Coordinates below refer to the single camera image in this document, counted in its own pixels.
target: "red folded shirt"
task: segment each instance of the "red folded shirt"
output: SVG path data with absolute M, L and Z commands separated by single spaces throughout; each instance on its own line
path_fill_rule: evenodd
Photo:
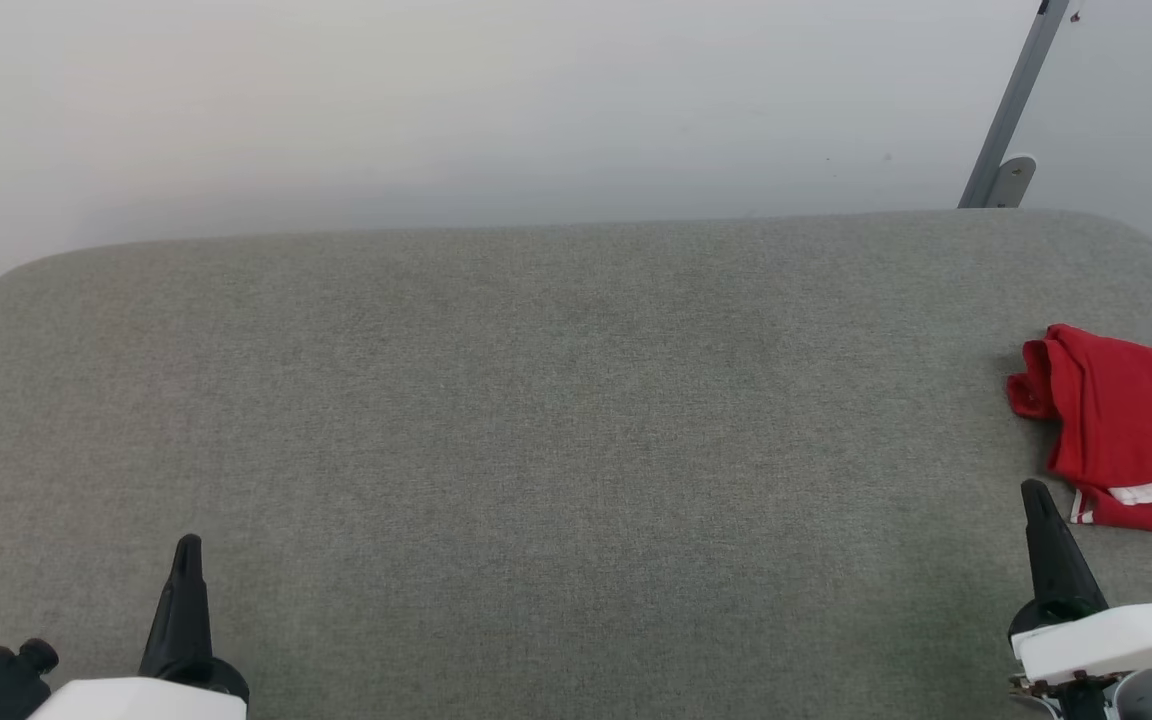
M 1052 325 L 1023 353 L 1007 397 L 1061 420 L 1047 469 L 1078 490 L 1070 521 L 1152 530 L 1152 347 Z

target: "gray fabric surface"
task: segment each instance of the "gray fabric surface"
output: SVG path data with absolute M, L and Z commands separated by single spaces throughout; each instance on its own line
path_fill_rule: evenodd
M 197 532 L 255 719 L 1032 719 L 1005 628 L 1051 435 L 1002 382 L 1051 323 L 1152 344 L 1152 243 L 984 210 L 29 264 L 0 643 L 132 674 Z M 1152 535 L 1075 533 L 1152 601 Z

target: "white panel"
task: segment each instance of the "white panel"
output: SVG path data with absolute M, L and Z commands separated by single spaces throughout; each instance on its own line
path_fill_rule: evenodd
M 952 209 L 1037 0 L 0 0 L 0 273 L 129 240 Z
M 1038 161 L 1023 209 L 1084 210 L 1152 236 L 1152 0 L 1070 2 L 1016 152 Z

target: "white backdrop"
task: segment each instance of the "white backdrop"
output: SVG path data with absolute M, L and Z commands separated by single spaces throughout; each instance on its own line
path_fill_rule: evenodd
M 0 0 L 0 274 L 164 237 L 952 209 L 1036 9 Z
M 1009 152 L 1038 161 L 1023 209 L 1084 210 L 1152 236 L 1152 0 L 1071 0 Z

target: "black plastic part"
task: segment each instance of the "black plastic part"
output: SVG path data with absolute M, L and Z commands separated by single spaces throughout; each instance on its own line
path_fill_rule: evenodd
M 1039 480 L 1025 480 L 1020 484 L 1020 497 L 1028 518 L 1025 541 L 1034 599 L 1016 612 L 1007 637 L 1107 611 L 1109 606 L 1100 585 L 1096 584 L 1087 560 L 1078 551 L 1047 486 Z
M 251 691 L 242 674 L 211 654 L 207 584 L 202 579 L 202 538 L 184 536 L 162 585 L 159 609 L 150 626 L 138 675 L 233 694 L 248 702 Z
M 1093 680 L 1079 680 L 1056 692 L 1064 720 L 1105 720 L 1105 691 Z
M 26 720 L 32 715 L 51 697 L 51 688 L 40 675 L 59 662 L 56 651 L 37 638 L 20 646 L 20 655 L 0 647 L 0 720 Z

